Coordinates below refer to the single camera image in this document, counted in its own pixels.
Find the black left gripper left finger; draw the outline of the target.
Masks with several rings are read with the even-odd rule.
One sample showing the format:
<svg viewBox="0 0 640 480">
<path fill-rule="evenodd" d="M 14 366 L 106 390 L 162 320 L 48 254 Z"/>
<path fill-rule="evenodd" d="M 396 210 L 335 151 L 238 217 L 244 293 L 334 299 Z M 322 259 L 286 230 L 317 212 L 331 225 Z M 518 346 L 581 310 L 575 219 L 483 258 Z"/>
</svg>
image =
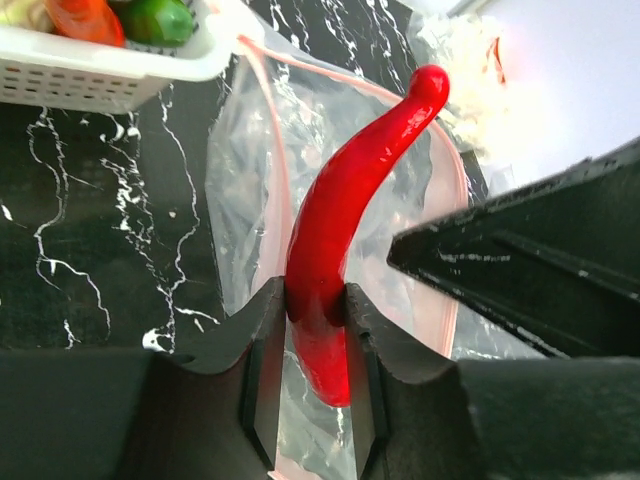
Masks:
<svg viewBox="0 0 640 480">
<path fill-rule="evenodd" d="M 5 350 L 5 479 L 264 479 L 275 466 L 284 284 L 180 353 Z"/>
</svg>

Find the clear pink zip bag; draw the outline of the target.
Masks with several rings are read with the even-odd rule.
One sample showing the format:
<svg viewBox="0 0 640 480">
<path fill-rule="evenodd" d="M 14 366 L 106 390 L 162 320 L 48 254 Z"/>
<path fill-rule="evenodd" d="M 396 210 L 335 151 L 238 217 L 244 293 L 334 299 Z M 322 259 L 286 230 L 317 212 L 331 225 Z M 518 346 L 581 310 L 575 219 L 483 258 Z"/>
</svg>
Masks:
<svg viewBox="0 0 640 480">
<path fill-rule="evenodd" d="M 457 303 L 386 260 L 396 233 L 468 203 L 461 156 L 437 123 L 447 78 L 422 67 L 398 96 L 282 39 L 242 35 L 234 51 L 205 183 L 223 309 L 285 278 L 276 474 L 351 479 L 345 285 L 436 352 L 453 348 Z"/>
</svg>

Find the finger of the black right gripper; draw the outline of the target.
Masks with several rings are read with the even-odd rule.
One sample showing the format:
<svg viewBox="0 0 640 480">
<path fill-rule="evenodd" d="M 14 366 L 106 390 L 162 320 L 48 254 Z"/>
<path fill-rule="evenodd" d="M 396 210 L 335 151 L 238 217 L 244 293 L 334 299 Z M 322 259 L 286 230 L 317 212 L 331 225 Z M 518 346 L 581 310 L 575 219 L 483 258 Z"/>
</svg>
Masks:
<svg viewBox="0 0 640 480">
<path fill-rule="evenodd" d="M 637 356 L 639 144 L 401 232 L 387 261 L 547 356 Z"/>
</svg>

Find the long red chili pepper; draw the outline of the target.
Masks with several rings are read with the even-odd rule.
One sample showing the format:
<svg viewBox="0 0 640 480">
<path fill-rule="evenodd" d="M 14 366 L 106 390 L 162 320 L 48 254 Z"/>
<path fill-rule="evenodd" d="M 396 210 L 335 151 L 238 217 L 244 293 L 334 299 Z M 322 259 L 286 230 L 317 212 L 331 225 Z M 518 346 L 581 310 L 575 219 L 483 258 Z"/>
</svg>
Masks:
<svg viewBox="0 0 640 480">
<path fill-rule="evenodd" d="M 375 193 L 449 92 L 441 67 L 418 68 L 405 98 L 323 166 L 294 223 L 284 278 L 287 316 L 301 367 L 317 397 L 331 407 L 351 402 L 343 307 L 350 245 Z"/>
</svg>

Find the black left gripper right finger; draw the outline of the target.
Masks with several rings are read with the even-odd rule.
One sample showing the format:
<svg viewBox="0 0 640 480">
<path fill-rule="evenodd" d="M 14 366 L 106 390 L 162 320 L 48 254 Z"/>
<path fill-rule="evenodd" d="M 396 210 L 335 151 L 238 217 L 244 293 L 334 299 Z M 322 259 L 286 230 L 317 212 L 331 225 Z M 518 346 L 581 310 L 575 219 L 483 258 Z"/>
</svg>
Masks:
<svg viewBox="0 0 640 480">
<path fill-rule="evenodd" d="M 344 294 L 361 479 L 635 479 L 639 363 L 450 360 Z"/>
</svg>

